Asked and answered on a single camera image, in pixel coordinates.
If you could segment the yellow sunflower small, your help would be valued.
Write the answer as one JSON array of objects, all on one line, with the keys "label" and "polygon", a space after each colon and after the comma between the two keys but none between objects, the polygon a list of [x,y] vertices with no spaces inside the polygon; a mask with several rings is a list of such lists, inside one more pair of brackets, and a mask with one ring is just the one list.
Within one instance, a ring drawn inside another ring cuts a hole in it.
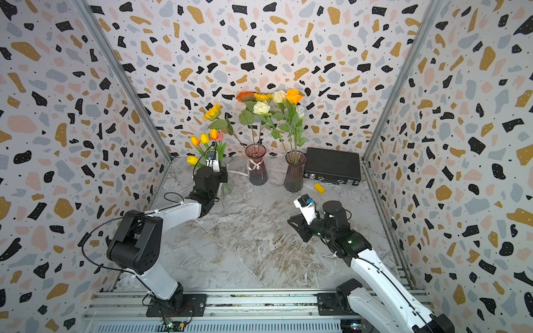
[{"label": "yellow sunflower small", "polygon": [[222,117],[222,105],[215,104],[205,113],[204,119],[210,121],[208,128],[210,130],[225,130],[230,136],[233,136],[242,147],[246,147],[234,131],[232,123],[226,118]]}]

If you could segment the cream rose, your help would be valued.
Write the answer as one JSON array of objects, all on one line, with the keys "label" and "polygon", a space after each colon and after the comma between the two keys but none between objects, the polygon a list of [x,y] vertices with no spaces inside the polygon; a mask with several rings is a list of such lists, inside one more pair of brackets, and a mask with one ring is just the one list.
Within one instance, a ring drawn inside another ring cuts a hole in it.
[{"label": "cream rose", "polygon": [[273,104],[275,109],[271,118],[272,135],[282,144],[284,151],[289,153],[292,145],[285,144],[291,137],[291,107],[287,101],[287,93],[283,90],[273,93]]},{"label": "cream rose", "polygon": [[258,116],[259,120],[265,126],[265,128],[271,131],[273,138],[275,140],[278,140],[282,144],[282,147],[284,148],[285,152],[287,152],[284,140],[272,119],[273,115],[272,113],[270,113],[270,109],[270,105],[262,101],[257,101],[253,107],[253,113]]}]

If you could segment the yellow sunflower large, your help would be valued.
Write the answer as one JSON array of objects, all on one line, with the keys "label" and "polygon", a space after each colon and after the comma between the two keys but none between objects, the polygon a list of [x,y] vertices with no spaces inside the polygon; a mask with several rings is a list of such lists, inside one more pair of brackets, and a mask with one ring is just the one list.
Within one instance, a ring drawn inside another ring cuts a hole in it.
[{"label": "yellow sunflower large", "polygon": [[272,94],[254,94],[255,100],[264,104],[269,104],[273,100]]}]

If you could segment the orange rose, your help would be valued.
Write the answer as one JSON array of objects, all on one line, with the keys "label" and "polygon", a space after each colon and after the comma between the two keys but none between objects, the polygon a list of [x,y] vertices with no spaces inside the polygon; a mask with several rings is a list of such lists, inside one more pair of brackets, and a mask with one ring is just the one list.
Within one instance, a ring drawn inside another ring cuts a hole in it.
[{"label": "orange rose", "polygon": [[[291,107],[291,137],[289,138],[290,144],[292,145],[291,151],[297,151],[299,147],[296,143],[296,124],[298,122],[298,115],[296,113],[296,107],[297,105],[300,105],[299,103],[303,99],[302,93],[297,89],[291,89],[287,91],[287,101],[289,106]],[[305,140],[302,138],[300,141],[300,144],[304,144]]]}]

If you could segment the pink tulip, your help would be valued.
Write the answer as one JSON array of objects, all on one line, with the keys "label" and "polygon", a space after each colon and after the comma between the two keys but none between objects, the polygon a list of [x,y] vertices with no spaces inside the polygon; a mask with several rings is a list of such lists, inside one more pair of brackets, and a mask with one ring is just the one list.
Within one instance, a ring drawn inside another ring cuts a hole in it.
[{"label": "pink tulip", "polygon": [[218,138],[217,138],[217,157],[218,157],[218,161],[219,162],[222,162],[223,161],[223,157],[224,157],[224,153],[225,153],[225,150],[226,150],[226,143],[225,141],[223,141],[223,132],[221,130],[219,130],[218,132]]}]

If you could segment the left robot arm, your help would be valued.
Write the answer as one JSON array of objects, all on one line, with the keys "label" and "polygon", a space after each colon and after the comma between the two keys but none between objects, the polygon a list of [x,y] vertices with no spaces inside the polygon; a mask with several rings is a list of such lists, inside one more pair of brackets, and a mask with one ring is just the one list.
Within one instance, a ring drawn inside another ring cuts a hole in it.
[{"label": "left robot arm", "polygon": [[207,215],[222,183],[228,182],[225,166],[203,166],[193,176],[194,187],[185,200],[161,210],[131,210],[121,220],[108,245],[107,258],[135,277],[160,302],[182,307],[183,286],[170,276],[159,260],[163,233]]}]

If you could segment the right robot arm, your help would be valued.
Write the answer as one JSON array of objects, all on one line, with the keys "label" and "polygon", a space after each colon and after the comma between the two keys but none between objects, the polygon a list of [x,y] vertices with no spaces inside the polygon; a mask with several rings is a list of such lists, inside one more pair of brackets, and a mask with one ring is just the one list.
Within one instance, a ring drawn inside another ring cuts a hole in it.
[{"label": "right robot arm", "polygon": [[356,273],[338,285],[334,294],[320,294],[322,315],[358,314],[374,332],[454,332],[444,314],[418,301],[383,264],[366,238],[351,228],[351,212],[339,201],[327,201],[317,211],[307,195],[294,200],[300,214],[287,223],[304,242],[318,237],[329,250]]}]

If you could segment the clear glass vase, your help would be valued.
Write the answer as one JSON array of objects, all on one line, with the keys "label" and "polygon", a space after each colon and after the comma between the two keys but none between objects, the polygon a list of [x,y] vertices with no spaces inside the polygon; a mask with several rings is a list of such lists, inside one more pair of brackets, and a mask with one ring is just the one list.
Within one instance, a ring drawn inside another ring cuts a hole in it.
[{"label": "clear glass vase", "polygon": [[227,183],[221,183],[219,188],[219,197],[225,197],[230,195],[233,192],[233,188],[229,182]]}]

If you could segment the pink glass vase with ribbon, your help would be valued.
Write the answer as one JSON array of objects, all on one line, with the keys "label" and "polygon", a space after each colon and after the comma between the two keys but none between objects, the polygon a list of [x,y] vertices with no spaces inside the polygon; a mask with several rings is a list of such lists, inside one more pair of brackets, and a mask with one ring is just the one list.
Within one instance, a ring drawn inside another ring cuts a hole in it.
[{"label": "pink glass vase with ribbon", "polygon": [[261,186],[268,180],[267,168],[264,161],[266,152],[267,150],[262,144],[251,144],[245,149],[245,154],[248,158],[248,179],[254,186]]}]

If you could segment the yellow block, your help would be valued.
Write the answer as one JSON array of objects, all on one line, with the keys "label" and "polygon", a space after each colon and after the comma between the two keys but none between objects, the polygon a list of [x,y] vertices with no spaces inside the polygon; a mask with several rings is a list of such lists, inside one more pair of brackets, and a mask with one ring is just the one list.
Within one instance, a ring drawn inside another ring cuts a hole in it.
[{"label": "yellow block", "polygon": [[315,184],[314,188],[319,194],[324,194],[326,192],[325,188],[319,183]]}]

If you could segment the black case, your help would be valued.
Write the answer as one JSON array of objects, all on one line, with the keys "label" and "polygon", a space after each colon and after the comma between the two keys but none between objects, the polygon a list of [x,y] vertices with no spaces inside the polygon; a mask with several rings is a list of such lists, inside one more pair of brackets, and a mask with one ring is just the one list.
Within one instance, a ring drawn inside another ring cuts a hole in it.
[{"label": "black case", "polygon": [[303,177],[333,185],[358,186],[362,180],[357,153],[308,148]]}]

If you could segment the purple ribbed glass vase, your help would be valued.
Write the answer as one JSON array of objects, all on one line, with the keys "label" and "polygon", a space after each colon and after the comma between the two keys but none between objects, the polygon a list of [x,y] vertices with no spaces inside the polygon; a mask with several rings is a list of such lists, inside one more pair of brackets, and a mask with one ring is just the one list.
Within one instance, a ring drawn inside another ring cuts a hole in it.
[{"label": "purple ribbed glass vase", "polygon": [[306,163],[306,156],[301,151],[290,151],[286,157],[287,172],[284,180],[284,187],[287,191],[295,193],[303,188],[303,172]]}]

